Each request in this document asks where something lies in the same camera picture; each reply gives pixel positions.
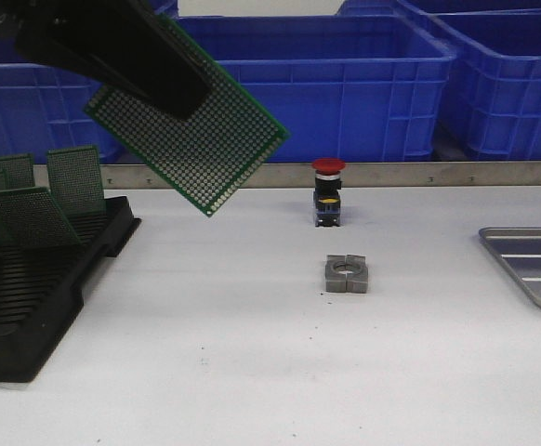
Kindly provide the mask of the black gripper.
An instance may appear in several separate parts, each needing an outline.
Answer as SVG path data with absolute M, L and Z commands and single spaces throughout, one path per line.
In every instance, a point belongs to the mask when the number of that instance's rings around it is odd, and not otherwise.
M 176 118 L 211 87 L 148 1 L 0 1 L 0 38 L 24 58 L 115 86 Z

